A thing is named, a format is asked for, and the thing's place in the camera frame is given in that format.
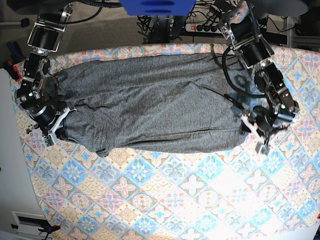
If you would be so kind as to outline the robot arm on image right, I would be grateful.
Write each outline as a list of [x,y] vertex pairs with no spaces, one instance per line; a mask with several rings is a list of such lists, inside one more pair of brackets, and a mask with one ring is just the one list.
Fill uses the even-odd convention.
[[[241,0],[234,9],[224,13],[218,28],[228,42],[221,63],[229,86],[243,97],[267,100],[267,108],[261,105],[251,110],[244,108],[238,115],[242,121],[240,132],[253,134],[257,140],[256,152],[267,155],[271,138],[287,130],[299,114],[299,104],[293,99],[272,59],[274,51],[260,32],[249,1]],[[254,84],[260,94],[246,92],[233,84],[226,63],[230,51],[247,69],[252,70]]]

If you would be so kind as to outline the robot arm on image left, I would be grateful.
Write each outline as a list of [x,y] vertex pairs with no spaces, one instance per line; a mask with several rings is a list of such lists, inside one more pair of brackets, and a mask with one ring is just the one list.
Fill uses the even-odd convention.
[[26,132],[40,129],[46,148],[65,137],[63,120],[71,111],[56,90],[45,92],[44,80],[51,66],[49,53],[57,52],[72,12],[69,3],[57,12],[38,15],[27,42],[32,51],[23,65],[20,88],[14,93],[15,103],[36,122]]

